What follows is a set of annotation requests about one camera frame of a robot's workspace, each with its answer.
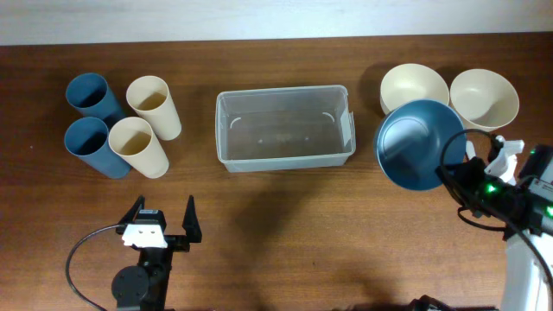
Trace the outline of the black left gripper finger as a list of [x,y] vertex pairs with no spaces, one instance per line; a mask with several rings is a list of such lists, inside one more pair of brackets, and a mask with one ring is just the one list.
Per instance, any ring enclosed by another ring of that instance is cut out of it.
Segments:
[[134,222],[137,214],[144,208],[145,198],[139,195],[130,210],[118,221],[119,225],[128,225]]
[[200,223],[197,217],[194,197],[190,195],[185,210],[185,214],[182,221],[182,228],[184,229],[189,243],[200,243],[202,241],[202,231],[200,229]]

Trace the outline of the cream cup front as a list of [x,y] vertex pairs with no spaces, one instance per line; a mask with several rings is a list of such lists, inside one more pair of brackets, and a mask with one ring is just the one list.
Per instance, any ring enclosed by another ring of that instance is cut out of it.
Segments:
[[169,160],[150,124],[140,117],[126,117],[113,125],[108,136],[113,152],[150,179],[168,172]]

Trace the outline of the cream bowl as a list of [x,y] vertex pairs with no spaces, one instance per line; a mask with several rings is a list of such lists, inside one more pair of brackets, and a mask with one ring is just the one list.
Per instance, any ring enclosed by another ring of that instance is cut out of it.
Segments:
[[509,80],[486,69],[458,74],[450,86],[450,104],[466,129],[493,131],[518,115],[518,93]]
[[434,69],[407,63],[393,67],[380,84],[380,106],[385,115],[418,99],[431,99],[449,104],[449,88]]

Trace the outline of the blue bowl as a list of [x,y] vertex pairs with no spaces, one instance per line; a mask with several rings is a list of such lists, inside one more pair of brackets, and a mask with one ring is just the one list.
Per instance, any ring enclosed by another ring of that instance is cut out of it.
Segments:
[[388,179],[411,191],[427,191],[442,185],[440,158],[449,138],[444,165],[464,160],[467,138],[459,133],[464,124],[449,106],[418,99],[390,112],[378,127],[373,149]]

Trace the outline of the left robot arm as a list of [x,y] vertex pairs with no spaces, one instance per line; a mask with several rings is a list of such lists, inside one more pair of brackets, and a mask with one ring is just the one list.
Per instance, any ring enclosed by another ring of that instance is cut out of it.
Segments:
[[163,310],[168,292],[173,255],[190,251],[191,244],[202,241],[202,232],[195,210],[194,197],[189,196],[181,235],[165,232],[163,211],[147,209],[139,196],[118,222],[116,233],[125,246],[139,252],[138,262],[121,269],[113,278],[111,293],[117,310]]

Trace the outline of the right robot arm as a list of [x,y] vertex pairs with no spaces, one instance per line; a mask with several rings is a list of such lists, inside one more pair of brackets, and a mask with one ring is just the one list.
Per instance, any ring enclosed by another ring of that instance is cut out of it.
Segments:
[[479,157],[437,169],[443,185],[461,207],[474,216],[494,217],[505,223],[505,289],[501,310],[552,309],[552,148],[538,144],[518,178],[505,181],[499,163],[516,165],[506,156],[507,144],[489,164]]

